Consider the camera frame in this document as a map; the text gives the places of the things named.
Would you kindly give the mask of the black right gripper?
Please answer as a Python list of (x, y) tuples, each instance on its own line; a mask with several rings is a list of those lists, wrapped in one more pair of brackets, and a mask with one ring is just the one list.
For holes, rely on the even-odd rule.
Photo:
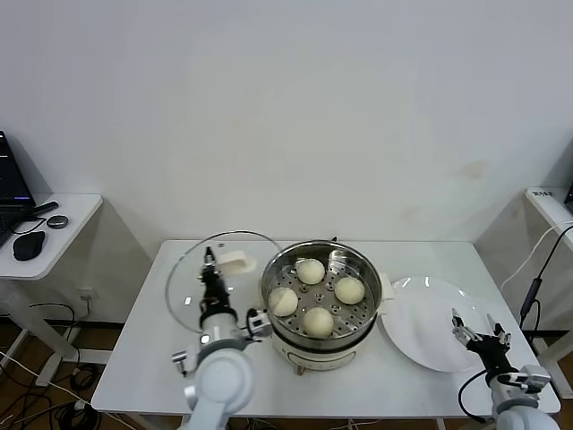
[(467, 350), (479, 356), (488, 376), (514, 372), (515, 368), (507, 358), (511, 334), (505, 332), (500, 322), (496, 321), (491, 314), (487, 314), (487, 320), (495, 337), (482, 336), (479, 339), (479, 335), (465, 325), (458, 311), (453, 308), (452, 333), (461, 344), (466, 344)]

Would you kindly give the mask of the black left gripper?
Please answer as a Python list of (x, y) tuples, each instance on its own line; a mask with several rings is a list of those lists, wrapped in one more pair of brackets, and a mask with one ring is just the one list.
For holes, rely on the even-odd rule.
[(215, 265), (215, 254), (210, 247), (205, 248), (200, 279), (205, 287), (201, 300), (201, 318), (220, 313), (233, 313), (224, 274), (221, 268)]

